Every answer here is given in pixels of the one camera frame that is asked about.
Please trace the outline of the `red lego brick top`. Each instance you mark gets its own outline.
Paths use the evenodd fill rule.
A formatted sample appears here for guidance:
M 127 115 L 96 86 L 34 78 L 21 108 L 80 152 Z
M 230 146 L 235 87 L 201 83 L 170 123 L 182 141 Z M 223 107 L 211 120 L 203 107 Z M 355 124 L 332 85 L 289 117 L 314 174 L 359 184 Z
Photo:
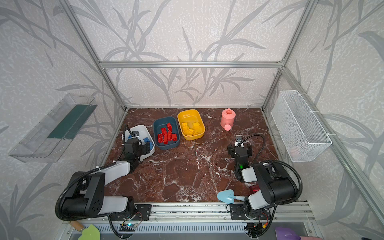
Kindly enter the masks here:
M 161 128 L 161 132 L 162 132 L 163 137 L 168 135 L 168 131 L 166 128 Z

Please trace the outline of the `small red lego brick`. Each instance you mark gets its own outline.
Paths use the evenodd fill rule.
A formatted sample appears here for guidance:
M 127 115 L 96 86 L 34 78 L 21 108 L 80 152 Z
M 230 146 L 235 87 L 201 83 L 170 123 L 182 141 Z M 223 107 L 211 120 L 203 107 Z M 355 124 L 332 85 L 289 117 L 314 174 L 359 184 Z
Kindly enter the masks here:
M 172 141 L 176 142 L 178 140 L 177 134 L 171 134 Z

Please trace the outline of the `yellow lego square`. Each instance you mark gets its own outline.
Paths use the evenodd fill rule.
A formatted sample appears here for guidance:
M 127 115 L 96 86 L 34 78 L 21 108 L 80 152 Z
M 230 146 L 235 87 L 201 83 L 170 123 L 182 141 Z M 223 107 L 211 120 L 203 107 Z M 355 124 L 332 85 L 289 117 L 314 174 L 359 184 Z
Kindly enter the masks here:
M 193 128 L 194 129 L 198 129 L 198 128 L 200 128 L 201 126 L 200 126 L 200 123 L 198 123 L 198 122 L 195 122 L 195 123 L 193 123 Z

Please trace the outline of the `yellow curved lego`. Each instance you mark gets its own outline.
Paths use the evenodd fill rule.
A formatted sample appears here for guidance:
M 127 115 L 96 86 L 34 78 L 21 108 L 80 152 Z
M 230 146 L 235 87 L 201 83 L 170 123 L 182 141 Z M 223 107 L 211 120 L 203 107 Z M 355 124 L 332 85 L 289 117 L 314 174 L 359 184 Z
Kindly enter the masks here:
M 187 123 L 182 123 L 182 129 L 183 129 L 183 132 L 187 132 L 190 130 L 189 126 Z

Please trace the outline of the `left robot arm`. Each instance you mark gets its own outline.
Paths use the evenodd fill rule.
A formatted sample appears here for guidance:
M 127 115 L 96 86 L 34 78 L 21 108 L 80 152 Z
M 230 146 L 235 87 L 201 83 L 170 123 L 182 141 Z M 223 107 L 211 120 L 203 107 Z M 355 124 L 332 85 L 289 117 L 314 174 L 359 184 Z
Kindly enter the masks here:
M 137 138 L 125 141 L 123 160 L 97 167 L 87 172 L 76 172 L 60 194 L 55 214 L 63 221 L 78 221 L 124 213 L 128 217 L 137 212 L 132 197 L 106 196 L 105 186 L 133 172 L 141 156 L 149 154 L 151 144 Z

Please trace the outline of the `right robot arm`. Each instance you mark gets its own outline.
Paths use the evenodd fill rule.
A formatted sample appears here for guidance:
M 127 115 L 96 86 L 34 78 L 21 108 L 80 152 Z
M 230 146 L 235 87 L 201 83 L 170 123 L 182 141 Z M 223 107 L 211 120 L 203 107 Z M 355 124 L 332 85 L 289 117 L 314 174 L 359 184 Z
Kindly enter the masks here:
M 228 205 L 235 201 L 243 202 L 243 212 L 239 214 L 255 219 L 257 214 L 272 207 L 295 202 L 302 194 L 303 182 L 299 173 L 289 164 L 281 161 L 261 161 L 249 165 L 252 148 L 239 142 L 227 147 L 228 154 L 235 160 L 235 177 L 242 183 L 255 183 L 247 197 L 236 196 L 234 190 L 225 190 L 217 194 L 218 199 Z

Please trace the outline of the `white plastic bin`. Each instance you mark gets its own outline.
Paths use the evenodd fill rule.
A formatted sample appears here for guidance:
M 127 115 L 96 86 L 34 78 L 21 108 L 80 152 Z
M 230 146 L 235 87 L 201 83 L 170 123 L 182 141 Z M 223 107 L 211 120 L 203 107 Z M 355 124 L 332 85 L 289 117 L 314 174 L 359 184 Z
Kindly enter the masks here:
M 149 158 L 150 156 L 152 156 L 155 153 L 155 142 L 152 139 L 152 137 L 151 137 L 151 135 L 150 135 L 150 133 L 149 133 L 149 131 L 145 125 L 137 125 L 135 127 L 130 128 L 130 130 L 131 131 L 139 131 L 140 136 L 138 137 L 138 139 L 141 140 L 143 143 L 146 143 L 144 141 L 144 138 L 148 138 L 150 140 L 150 142 L 153 142 L 153 144 L 154 144 L 154 148 L 152 150 L 150 150 L 150 152 L 148 154 L 141 156 L 140 162 L 143 162 L 144 159 Z

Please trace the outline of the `teal plastic bin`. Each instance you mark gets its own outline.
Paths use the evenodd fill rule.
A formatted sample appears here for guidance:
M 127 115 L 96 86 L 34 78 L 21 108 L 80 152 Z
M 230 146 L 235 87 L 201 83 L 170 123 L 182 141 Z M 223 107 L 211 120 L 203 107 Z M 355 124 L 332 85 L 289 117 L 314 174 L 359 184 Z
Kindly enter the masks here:
M 174 117 L 155 120 L 153 124 L 155 145 L 160 150 L 169 150 L 179 146 L 180 133 Z

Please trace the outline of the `light blue toy shovel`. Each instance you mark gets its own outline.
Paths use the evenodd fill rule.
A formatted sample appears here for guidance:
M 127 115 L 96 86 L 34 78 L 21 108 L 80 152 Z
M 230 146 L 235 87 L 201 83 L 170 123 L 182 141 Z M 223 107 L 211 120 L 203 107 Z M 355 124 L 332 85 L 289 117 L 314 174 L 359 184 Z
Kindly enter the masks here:
M 226 203 L 226 204 L 233 204 L 235 202 L 235 200 L 242 201 L 242 202 L 245 201 L 244 196 L 236 196 L 232 189 L 218 192 L 217 198 L 219 201 Z

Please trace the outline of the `yellow plastic bin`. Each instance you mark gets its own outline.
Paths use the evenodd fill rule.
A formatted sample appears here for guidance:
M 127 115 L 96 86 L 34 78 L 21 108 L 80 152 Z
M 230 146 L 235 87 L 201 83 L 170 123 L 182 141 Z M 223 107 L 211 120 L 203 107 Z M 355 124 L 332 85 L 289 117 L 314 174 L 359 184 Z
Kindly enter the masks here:
M 179 121 L 180 129 L 182 131 L 182 135 L 185 138 L 185 140 L 187 141 L 197 140 L 204 136 L 206 128 L 198 110 L 190 109 L 190 110 L 181 111 L 178 114 L 178 121 Z M 198 135 L 193 134 L 191 137 L 188 137 L 187 134 L 189 134 L 189 131 L 183 132 L 182 123 L 187 123 L 190 129 L 194 129 L 193 123 L 195 122 L 200 123 L 201 127 L 198 129 L 201 129 L 202 133 Z

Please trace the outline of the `purple toy object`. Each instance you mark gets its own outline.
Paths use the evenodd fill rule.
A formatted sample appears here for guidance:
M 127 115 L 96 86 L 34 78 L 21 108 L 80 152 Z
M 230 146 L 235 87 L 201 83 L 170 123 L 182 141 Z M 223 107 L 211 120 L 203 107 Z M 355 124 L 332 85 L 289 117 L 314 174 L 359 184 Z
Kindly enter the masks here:
M 301 237 L 289 228 L 276 227 L 275 232 L 277 240 L 301 240 Z

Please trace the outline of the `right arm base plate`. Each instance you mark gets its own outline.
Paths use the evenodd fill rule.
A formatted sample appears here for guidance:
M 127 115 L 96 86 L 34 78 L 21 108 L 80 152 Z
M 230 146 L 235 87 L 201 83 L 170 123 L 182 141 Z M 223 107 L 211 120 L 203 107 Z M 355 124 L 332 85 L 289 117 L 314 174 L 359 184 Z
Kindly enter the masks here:
M 247 212 L 244 204 L 228 204 L 227 210 L 231 215 L 231 220 L 257 220 L 257 221 L 268 221 L 271 218 L 272 211 L 266 209 L 250 210 Z

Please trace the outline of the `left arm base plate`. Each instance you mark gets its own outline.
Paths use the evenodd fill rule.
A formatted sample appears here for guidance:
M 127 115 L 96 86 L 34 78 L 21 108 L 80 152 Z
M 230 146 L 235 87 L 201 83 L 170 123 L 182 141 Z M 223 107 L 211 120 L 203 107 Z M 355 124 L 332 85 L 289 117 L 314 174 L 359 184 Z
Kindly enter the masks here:
M 151 209 L 151 204 L 135 204 L 133 210 L 129 210 L 128 212 L 112 213 L 110 217 L 112 221 L 148 221 Z

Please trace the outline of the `aluminium front rail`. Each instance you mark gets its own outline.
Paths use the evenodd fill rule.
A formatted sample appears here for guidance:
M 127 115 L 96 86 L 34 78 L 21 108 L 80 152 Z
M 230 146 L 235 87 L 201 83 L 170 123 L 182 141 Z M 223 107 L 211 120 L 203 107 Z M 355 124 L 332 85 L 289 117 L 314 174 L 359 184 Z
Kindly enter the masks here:
M 231 210 L 225 203 L 137 203 L 141 212 L 133 220 L 143 223 L 229 223 L 235 217 L 235 223 L 266 222 L 315 222 L 314 214 L 307 202 L 295 202 L 289 205 L 278 206 L 274 218 L 260 214 L 258 217 L 248 219 L 242 214 Z

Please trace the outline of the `clear acrylic wall shelf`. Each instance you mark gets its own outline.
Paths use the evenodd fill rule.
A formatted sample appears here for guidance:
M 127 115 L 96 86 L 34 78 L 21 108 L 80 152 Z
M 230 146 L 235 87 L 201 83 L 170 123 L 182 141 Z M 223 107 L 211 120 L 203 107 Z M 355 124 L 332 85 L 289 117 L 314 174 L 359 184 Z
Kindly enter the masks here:
M 67 94 L 9 156 L 23 163 L 56 163 L 96 107 L 94 97 Z

